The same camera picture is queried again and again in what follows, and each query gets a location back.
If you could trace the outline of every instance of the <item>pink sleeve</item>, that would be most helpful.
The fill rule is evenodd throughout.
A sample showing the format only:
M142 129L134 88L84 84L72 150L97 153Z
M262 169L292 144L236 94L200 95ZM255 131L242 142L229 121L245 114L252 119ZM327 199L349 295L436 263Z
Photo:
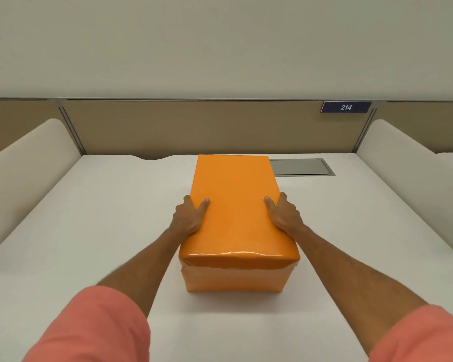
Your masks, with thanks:
M423 306L399 321L378 342L370 362L453 362L453 316L434 305Z
M69 302L24 362L149 361L150 337L146 317L132 300L92 286Z

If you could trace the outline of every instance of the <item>blue sign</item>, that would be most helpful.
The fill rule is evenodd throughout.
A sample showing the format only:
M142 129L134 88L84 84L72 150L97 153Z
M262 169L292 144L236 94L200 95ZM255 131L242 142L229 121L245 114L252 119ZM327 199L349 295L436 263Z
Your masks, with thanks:
M370 101L325 101L320 113L367 113Z

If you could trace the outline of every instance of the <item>forearm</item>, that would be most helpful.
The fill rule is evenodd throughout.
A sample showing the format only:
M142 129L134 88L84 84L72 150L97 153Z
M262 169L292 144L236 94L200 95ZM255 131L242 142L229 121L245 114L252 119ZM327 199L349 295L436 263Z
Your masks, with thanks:
M97 285L114 288L132 299L146 317L171 258L187 235L170 228Z
M366 353L398 321L427 304L398 281L347 255L307 226L293 231L292 237Z

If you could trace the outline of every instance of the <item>orange wrapping paper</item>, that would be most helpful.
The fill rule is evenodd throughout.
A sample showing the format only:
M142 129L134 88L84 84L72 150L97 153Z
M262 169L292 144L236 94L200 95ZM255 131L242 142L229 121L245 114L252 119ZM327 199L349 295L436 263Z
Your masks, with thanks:
M300 259L270 220L264 197L280 191L267 156L200 155L191 199L211 199L199 231L180 248L188 291L281 292Z

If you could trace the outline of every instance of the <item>cubicle partition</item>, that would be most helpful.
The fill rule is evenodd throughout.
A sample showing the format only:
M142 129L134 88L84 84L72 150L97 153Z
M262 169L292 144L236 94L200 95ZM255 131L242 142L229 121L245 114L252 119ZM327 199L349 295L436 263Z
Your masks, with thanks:
M88 154L355 152L383 119L433 152L453 152L453 102L374 101L320 113L320 100L0 99L0 150L50 118Z

